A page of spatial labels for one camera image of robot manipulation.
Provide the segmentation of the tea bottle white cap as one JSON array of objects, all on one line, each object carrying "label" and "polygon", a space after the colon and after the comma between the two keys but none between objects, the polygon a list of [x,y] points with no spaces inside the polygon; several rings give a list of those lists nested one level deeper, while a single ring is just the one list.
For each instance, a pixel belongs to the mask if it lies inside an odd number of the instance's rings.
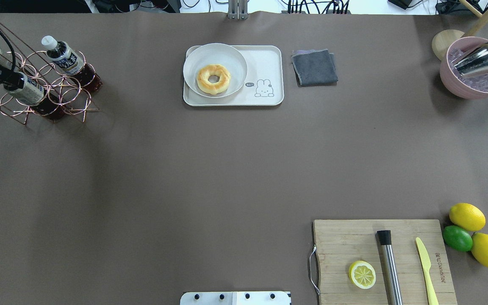
[{"label": "tea bottle white cap", "polygon": [[38,81],[21,72],[19,67],[4,58],[0,48],[0,66],[11,69],[20,75],[20,85],[3,85],[8,94],[17,99],[23,105],[29,106],[32,110],[50,120],[61,119],[66,113],[62,106],[53,103],[54,95],[49,93]]}]

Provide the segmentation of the cream rectangular tray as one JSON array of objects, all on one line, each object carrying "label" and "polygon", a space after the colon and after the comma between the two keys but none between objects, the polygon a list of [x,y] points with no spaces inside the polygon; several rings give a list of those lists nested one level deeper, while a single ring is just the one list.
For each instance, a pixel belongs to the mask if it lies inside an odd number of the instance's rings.
[{"label": "cream rectangular tray", "polygon": [[[211,95],[198,87],[198,72],[208,64],[227,68],[232,76],[227,90]],[[277,106],[284,99],[282,54],[275,46],[192,46],[183,76],[183,100],[190,106]]]}]

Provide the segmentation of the glazed donut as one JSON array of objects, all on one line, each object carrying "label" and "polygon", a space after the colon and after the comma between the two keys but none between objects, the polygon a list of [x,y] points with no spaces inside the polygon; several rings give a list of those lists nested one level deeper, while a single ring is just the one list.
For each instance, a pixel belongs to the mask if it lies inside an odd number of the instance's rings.
[{"label": "glazed donut", "polygon": [[207,64],[196,75],[198,88],[207,94],[217,95],[226,91],[232,75],[222,64]]}]

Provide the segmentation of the white round plate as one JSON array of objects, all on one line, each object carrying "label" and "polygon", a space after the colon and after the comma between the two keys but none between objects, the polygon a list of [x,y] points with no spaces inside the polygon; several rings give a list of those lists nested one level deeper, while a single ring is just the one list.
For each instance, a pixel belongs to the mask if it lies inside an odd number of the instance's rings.
[{"label": "white round plate", "polygon": [[197,47],[187,56],[183,76],[188,87],[207,98],[222,98],[244,85],[248,64],[240,51],[223,43]]}]

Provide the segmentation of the grey folded cloth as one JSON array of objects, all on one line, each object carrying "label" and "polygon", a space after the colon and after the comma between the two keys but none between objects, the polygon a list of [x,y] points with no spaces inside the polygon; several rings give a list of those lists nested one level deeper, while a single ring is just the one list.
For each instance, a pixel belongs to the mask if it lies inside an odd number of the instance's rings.
[{"label": "grey folded cloth", "polygon": [[335,54],[329,50],[296,50],[291,61],[300,86],[326,86],[338,81]]}]

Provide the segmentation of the wooden cutting board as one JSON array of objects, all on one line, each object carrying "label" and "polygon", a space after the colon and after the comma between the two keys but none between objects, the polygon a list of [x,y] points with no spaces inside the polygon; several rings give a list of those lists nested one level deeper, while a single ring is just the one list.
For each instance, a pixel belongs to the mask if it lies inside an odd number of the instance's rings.
[{"label": "wooden cutting board", "polygon": [[[424,243],[431,260],[430,278],[440,305],[455,305],[457,297],[449,260],[437,219],[361,219],[313,221],[318,266],[318,301],[321,305],[389,305],[387,270],[377,232],[391,232],[396,273],[405,305],[428,304],[426,284],[416,238]],[[360,289],[349,278],[355,261],[371,264],[377,280]]]}]

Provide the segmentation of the half lemon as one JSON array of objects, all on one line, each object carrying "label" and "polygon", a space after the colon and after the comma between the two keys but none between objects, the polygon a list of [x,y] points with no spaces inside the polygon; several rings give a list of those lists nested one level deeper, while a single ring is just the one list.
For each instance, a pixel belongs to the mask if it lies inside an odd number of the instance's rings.
[{"label": "half lemon", "polygon": [[350,281],[360,289],[370,289],[376,283],[376,271],[368,262],[354,261],[348,269]]}]

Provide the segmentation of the wooden mug tree stand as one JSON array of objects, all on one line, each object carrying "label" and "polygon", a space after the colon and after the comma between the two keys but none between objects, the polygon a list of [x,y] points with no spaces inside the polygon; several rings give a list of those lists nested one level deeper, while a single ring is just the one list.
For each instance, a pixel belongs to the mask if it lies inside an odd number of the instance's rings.
[{"label": "wooden mug tree stand", "polygon": [[467,0],[460,1],[465,8],[478,17],[478,21],[465,33],[459,30],[447,29],[437,33],[432,39],[432,50],[441,61],[445,58],[449,46],[461,37],[475,36],[488,23],[488,10],[479,12]]}]

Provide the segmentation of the steel muddler black tip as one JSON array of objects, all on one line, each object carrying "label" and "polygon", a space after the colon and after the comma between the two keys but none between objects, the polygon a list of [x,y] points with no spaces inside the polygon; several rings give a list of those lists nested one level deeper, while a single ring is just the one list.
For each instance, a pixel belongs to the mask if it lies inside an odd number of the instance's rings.
[{"label": "steel muddler black tip", "polygon": [[402,305],[402,293],[392,246],[391,230],[378,230],[377,237],[382,251],[383,265],[385,267],[384,277],[387,284],[389,302],[391,305]]}]

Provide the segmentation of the pink ice bowl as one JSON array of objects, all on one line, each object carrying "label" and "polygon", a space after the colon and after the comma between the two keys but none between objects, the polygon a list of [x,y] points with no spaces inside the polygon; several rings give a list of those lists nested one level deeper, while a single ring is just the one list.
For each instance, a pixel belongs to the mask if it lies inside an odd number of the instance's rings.
[{"label": "pink ice bowl", "polygon": [[440,78],[449,92],[463,99],[488,97],[488,40],[462,37],[447,48]]}]

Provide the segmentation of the green lime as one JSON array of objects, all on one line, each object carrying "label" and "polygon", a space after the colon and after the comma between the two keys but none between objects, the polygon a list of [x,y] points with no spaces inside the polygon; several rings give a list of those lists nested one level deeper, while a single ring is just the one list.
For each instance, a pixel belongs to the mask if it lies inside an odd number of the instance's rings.
[{"label": "green lime", "polygon": [[471,235],[456,225],[446,226],[442,232],[442,238],[445,244],[460,252],[468,252],[473,247]]}]

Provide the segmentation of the whole yellow lemon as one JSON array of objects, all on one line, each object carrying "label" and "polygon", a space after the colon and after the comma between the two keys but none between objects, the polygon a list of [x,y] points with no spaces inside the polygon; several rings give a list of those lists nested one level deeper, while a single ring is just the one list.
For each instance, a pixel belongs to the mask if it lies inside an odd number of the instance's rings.
[{"label": "whole yellow lemon", "polygon": [[449,209],[449,219],[453,224],[469,231],[479,231],[486,226],[486,216],[476,206],[460,202]]}]

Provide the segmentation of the yellow plastic knife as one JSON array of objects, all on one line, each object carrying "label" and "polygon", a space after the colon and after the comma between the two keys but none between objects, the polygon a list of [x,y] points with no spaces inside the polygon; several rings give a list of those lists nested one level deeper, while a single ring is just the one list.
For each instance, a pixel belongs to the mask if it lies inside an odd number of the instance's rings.
[{"label": "yellow plastic knife", "polygon": [[423,243],[423,241],[419,238],[415,238],[415,244],[418,249],[418,255],[421,262],[422,272],[424,276],[424,282],[426,286],[426,293],[427,293],[427,300],[429,305],[439,305],[438,298],[436,296],[436,292],[433,286],[432,278],[430,276],[430,268],[432,266],[428,251]]}]

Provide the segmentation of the steel ice scoop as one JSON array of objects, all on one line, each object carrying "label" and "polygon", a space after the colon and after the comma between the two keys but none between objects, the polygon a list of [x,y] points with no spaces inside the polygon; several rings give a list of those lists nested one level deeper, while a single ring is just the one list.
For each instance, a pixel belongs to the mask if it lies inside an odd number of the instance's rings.
[{"label": "steel ice scoop", "polygon": [[463,78],[474,78],[488,74],[488,42],[482,43],[453,64],[455,71]]}]

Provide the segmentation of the aluminium frame post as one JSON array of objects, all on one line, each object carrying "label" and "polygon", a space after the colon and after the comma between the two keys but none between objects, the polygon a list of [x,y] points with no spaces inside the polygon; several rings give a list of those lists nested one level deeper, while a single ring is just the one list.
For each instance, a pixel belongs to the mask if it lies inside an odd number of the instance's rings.
[{"label": "aluminium frame post", "polygon": [[228,0],[228,19],[246,20],[249,18],[248,0]]}]

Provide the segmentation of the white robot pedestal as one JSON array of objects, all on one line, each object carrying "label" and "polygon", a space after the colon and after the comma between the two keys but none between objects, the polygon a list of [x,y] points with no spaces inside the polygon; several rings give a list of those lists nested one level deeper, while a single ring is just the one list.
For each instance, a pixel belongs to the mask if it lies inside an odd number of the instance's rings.
[{"label": "white robot pedestal", "polygon": [[209,291],[187,292],[180,305],[291,305],[289,291]]}]

